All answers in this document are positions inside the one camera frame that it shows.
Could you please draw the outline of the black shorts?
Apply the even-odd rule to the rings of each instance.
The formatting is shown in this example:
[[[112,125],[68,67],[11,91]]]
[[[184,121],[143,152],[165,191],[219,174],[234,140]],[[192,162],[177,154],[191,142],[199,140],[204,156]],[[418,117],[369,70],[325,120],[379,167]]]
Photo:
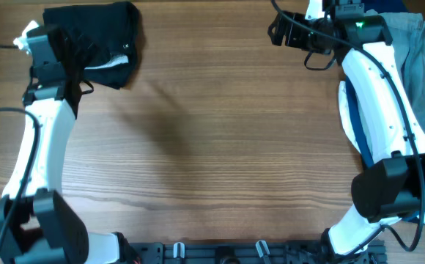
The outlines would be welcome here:
[[[139,16],[129,1],[47,8],[42,14],[46,24],[60,26],[73,42],[88,40],[97,46],[84,77],[113,89],[123,88],[137,67]]]

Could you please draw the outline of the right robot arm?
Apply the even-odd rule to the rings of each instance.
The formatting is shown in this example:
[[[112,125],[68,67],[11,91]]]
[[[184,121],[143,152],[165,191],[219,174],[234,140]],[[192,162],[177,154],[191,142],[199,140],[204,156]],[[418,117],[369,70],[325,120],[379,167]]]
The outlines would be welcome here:
[[[279,10],[267,30],[274,45],[330,56],[345,78],[339,113],[363,171],[352,206],[322,236],[332,260],[366,251],[399,221],[425,226],[425,21],[403,7],[367,1],[311,1],[306,13]]]

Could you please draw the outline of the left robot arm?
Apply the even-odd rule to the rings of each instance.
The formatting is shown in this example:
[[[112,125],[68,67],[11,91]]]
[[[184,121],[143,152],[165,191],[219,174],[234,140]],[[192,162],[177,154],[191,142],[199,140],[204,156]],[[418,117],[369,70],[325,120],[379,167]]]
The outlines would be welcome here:
[[[23,139],[0,198],[0,262],[137,263],[121,233],[89,232],[62,197],[66,146],[96,45],[35,22],[13,44],[32,57],[32,66],[20,108]]]

